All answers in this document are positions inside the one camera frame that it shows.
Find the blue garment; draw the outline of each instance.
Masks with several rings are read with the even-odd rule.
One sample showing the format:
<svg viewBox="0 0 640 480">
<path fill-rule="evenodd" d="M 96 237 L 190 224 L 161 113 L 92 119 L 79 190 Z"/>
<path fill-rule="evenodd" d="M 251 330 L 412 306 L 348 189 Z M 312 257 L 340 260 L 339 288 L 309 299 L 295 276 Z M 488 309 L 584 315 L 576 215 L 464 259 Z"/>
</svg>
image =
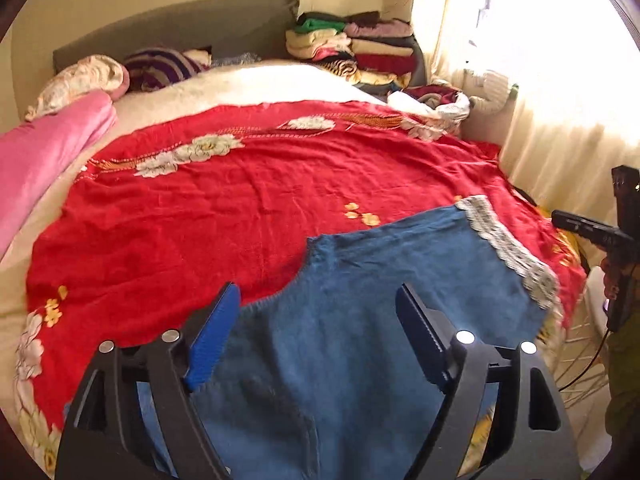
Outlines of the blue garment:
<svg viewBox="0 0 640 480">
<path fill-rule="evenodd" d="M 403 282 L 486 343 L 533 340 L 545 317 L 455 206 L 310 238 L 295 279 L 241 310 L 211 379 L 191 396 L 234 478 L 404 477 L 443 396 L 396 318 Z M 167 460 L 148 386 L 140 399 Z"/>
</svg>

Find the black cable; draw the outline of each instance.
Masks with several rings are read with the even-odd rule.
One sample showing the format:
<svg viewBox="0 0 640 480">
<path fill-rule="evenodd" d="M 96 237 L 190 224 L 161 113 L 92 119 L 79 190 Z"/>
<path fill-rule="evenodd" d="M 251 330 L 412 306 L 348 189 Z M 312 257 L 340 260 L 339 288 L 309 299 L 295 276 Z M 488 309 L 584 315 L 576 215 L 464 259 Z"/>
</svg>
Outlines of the black cable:
<svg viewBox="0 0 640 480">
<path fill-rule="evenodd" d="M 607 335 L 609 335 L 609 329 L 607 328 L 607 331 L 604 333 L 604 336 L 602 337 L 602 341 L 600 342 L 600 346 L 598 347 L 598 351 L 596 352 L 596 355 L 593 356 L 593 359 L 591 360 L 591 362 L 587 365 L 587 367 L 580 373 L 580 375 L 578 375 L 573 381 L 571 381 L 569 384 L 566 384 L 565 386 L 563 386 L 562 388 L 559 388 L 558 391 L 562 392 L 563 390 L 567 389 L 569 386 L 571 386 L 572 384 L 575 384 L 575 382 L 580 379 L 585 373 L 587 373 L 587 370 L 589 370 L 589 368 L 591 368 L 591 366 L 593 366 L 594 362 L 596 362 L 596 359 L 598 358 L 598 355 L 600 354 L 600 350 L 602 350 L 602 347 L 604 345 L 604 342 L 607 339 Z"/>
</svg>

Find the bed sheet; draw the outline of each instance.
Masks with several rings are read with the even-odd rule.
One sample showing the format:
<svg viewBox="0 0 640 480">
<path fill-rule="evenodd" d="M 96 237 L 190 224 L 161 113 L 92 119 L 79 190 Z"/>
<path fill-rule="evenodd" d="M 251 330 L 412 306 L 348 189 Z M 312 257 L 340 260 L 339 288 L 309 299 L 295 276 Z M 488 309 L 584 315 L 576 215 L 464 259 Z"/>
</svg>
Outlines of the bed sheet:
<svg viewBox="0 0 640 480">
<path fill-rule="evenodd" d="M 31 250 L 40 233 L 60 216 L 68 190 L 85 162 L 118 137 L 216 105 L 302 100 L 381 104 L 328 72 L 283 61 L 218 68 L 158 92 L 127 94 L 115 104 L 116 125 L 99 142 L 84 150 L 49 187 L 0 262 L 0 409 L 18 435 L 13 391 L 15 349 L 26 318 L 25 279 Z"/>
</svg>

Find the sheer curtain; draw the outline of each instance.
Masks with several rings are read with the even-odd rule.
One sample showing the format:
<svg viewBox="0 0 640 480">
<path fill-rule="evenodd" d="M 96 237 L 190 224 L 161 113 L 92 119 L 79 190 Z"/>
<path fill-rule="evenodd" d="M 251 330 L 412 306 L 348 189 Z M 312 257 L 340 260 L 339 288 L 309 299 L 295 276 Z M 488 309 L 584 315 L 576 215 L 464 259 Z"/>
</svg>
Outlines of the sheer curtain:
<svg viewBox="0 0 640 480">
<path fill-rule="evenodd" d="M 500 159 L 510 180 L 546 208 L 615 223 L 610 169 L 640 167 L 640 52 L 622 20 L 608 0 L 491 0 L 478 20 L 484 6 L 415 0 L 431 75 L 508 75 L 520 87 Z"/>
</svg>

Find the lace trim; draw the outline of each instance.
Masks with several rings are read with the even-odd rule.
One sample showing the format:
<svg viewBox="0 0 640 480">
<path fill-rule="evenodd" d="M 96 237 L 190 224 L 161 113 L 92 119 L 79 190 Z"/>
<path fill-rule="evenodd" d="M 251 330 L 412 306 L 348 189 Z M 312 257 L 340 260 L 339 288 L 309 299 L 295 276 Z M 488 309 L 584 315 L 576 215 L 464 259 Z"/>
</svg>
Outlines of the lace trim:
<svg viewBox="0 0 640 480">
<path fill-rule="evenodd" d="M 517 241 L 498 220 L 487 197 L 468 196 L 456 202 L 456 206 L 466 213 L 471 227 L 492 245 L 507 267 L 522 277 L 522 285 L 527 289 L 531 299 L 545 310 L 562 312 L 558 298 L 558 277 L 547 264 L 537 259 Z"/>
</svg>

